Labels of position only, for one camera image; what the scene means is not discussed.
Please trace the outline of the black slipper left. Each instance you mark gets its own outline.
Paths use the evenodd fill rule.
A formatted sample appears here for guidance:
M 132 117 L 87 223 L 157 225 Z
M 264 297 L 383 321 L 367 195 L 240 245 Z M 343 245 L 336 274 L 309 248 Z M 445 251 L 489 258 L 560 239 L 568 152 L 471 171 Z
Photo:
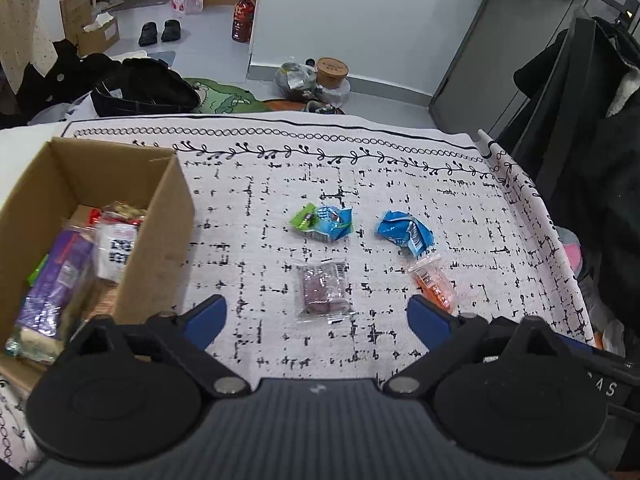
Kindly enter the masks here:
M 149 47 L 157 44 L 157 24 L 155 22 L 146 22 L 141 29 L 138 39 L 139 47 Z

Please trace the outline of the hanging dark clothes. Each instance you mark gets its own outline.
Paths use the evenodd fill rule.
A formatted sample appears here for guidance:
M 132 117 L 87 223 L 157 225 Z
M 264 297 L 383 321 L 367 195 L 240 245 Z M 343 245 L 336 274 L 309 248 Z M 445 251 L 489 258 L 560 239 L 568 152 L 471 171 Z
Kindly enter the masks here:
M 639 325 L 639 44 L 578 16 L 513 75 L 528 99 L 498 136 L 552 220 L 597 257 L 604 303 Z

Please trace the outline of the purple wafer snack packet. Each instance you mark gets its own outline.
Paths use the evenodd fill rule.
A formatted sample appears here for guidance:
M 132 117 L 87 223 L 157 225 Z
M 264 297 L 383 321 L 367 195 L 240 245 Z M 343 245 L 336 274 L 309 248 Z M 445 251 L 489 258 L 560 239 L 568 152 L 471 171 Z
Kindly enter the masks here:
M 90 288 L 93 248 L 91 228 L 66 226 L 58 233 L 18 311 L 6 353 L 43 364 L 62 353 Z

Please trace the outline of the sneakers on orange mat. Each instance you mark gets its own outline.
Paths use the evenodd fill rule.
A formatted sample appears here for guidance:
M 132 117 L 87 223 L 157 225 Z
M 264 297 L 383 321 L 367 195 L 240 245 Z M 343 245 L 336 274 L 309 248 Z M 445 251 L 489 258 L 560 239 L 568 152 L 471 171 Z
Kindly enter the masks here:
M 344 112 L 337 106 L 329 103 L 312 100 L 305 105 L 304 111 L 310 114 L 343 115 Z

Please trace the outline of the red snack packet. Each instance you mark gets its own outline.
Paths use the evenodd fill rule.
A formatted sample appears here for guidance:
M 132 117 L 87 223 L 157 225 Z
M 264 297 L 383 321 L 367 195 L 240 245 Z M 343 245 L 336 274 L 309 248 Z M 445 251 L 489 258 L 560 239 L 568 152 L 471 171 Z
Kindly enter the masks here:
M 89 212 L 88 225 L 93 226 L 102 217 L 102 210 L 98 208 L 91 208 Z

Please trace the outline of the bright green snack bag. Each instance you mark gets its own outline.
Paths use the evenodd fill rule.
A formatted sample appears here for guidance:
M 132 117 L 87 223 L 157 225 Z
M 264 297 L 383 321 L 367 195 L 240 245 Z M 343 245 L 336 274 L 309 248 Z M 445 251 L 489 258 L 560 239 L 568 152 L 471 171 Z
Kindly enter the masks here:
M 47 263 L 48 257 L 49 255 L 44 255 L 43 258 L 40 260 L 40 263 L 38 263 L 38 266 L 36 266 L 35 270 L 33 270 L 31 274 L 29 274 L 27 278 L 27 283 L 29 287 L 34 286 L 36 279 L 38 278 L 40 272 L 42 271 L 43 267 Z

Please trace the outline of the orange candy clear bag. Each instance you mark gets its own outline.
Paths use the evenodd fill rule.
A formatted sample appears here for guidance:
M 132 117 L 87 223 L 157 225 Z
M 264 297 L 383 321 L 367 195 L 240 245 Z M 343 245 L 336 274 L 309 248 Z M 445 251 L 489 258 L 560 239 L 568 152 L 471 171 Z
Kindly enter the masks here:
M 442 258 L 437 254 L 418 260 L 409 268 L 409 274 L 421 294 L 440 310 L 451 313 L 457 307 L 454 286 L 442 270 Z

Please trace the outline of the black bag on floor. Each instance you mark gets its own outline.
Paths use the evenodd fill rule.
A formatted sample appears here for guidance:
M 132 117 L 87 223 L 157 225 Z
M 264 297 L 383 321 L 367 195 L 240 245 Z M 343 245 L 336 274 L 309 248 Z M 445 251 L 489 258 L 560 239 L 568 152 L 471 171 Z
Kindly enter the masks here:
M 191 113 L 200 106 L 198 92 L 155 58 L 125 58 L 98 82 L 91 101 L 99 117 Z

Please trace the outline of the clear plastic bag clutter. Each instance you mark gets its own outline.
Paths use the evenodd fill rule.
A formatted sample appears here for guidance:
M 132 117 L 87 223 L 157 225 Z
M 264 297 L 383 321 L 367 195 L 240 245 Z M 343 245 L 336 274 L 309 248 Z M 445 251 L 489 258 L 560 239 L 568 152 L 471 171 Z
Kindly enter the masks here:
M 304 102 L 314 97 L 317 71 L 308 64 L 285 62 L 276 70 L 273 82 L 288 100 Z

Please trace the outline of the wooden lidded jar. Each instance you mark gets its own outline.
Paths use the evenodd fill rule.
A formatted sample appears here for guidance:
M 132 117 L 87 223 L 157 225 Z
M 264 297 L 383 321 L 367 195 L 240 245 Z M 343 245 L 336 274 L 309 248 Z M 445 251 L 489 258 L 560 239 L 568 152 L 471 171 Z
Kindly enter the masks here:
M 327 89 L 338 88 L 348 75 L 348 66 L 337 58 L 319 58 L 316 63 L 317 82 Z

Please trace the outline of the patterned white bed cloth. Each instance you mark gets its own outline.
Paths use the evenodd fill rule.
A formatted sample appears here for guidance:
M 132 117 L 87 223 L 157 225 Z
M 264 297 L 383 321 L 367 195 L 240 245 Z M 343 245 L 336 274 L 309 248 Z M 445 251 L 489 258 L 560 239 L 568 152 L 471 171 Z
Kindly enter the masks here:
M 465 309 L 538 314 L 590 341 L 570 264 L 533 185 L 466 134 L 301 114 L 71 122 L 3 204 L 1 331 L 79 206 L 148 212 L 114 319 L 218 292 L 212 352 L 256 389 L 212 408 L 162 456 L 118 468 L 46 460 L 36 479 L 597 479 L 581 458 L 523 469 L 458 448 L 381 382 L 423 353 L 407 325 L 410 254 L 376 227 L 413 214 Z

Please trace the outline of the dark purple clear-wrapped snack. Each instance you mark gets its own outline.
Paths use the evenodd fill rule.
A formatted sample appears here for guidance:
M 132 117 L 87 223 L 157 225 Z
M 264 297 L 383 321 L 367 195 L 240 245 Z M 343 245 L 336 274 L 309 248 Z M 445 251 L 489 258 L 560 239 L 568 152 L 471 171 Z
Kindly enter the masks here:
M 344 260 L 299 263 L 295 272 L 298 315 L 302 320 L 323 318 L 328 324 L 335 324 L 354 313 L 348 264 Z

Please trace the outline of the blue crumpled snack packet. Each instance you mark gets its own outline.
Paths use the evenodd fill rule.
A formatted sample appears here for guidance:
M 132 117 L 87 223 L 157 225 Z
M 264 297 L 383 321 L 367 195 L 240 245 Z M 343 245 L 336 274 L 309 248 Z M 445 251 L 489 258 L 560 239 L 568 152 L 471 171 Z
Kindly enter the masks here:
M 386 211 L 376 234 L 397 247 L 408 249 L 416 259 L 422 258 L 434 246 L 432 231 L 417 218 L 402 211 Z

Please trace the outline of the light blue snack packet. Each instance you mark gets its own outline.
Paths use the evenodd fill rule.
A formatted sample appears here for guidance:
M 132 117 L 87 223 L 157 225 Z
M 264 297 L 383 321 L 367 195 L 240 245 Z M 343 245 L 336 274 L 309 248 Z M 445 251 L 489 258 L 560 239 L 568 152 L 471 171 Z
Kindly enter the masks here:
M 306 234 L 315 240 L 333 243 L 352 232 L 352 210 L 337 206 L 318 206 L 314 226 Z

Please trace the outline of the brown cardboard box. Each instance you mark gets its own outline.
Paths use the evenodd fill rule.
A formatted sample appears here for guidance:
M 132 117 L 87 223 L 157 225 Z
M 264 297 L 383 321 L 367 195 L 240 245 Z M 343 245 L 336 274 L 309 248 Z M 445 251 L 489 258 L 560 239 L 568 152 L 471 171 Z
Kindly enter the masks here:
M 97 314 L 175 303 L 194 203 L 170 148 L 52 139 L 1 208 L 1 374 L 32 391 Z

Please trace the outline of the green dinosaur rug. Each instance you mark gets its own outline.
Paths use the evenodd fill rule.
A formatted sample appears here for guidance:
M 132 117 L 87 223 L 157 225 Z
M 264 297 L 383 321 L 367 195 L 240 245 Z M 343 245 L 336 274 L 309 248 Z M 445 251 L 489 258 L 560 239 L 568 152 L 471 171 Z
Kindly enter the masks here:
M 186 78 L 198 94 L 200 104 L 194 113 L 244 114 L 270 112 L 271 108 L 254 97 L 252 92 L 232 84 L 220 84 L 207 78 Z

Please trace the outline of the open cardboard box floor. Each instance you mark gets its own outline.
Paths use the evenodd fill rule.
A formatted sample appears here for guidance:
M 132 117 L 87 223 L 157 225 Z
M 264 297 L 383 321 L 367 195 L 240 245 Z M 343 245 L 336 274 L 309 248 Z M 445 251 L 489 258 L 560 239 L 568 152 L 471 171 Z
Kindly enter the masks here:
M 81 56 L 103 53 L 119 40 L 118 21 L 115 15 L 100 13 L 96 19 L 84 26 L 78 39 Z

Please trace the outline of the green small snack packet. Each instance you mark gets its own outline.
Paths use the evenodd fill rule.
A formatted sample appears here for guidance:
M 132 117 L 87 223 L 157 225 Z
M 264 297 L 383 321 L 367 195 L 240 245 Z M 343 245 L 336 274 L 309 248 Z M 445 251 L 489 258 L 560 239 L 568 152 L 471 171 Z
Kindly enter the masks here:
M 290 226 L 300 232 L 307 232 L 316 222 L 317 207 L 314 204 L 306 204 L 303 208 L 294 214 L 294 217 L 290 221 Z

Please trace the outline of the wooden table with cloth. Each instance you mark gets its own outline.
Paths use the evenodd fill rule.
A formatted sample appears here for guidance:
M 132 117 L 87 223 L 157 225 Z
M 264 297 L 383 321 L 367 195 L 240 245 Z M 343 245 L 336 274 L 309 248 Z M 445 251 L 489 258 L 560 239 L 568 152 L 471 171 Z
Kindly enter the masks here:
M 1 66 L 16 93 L 28 64 L 46 76 L 58 55 L 43 27 L 40 0 L 0 0 L 0 4 Z

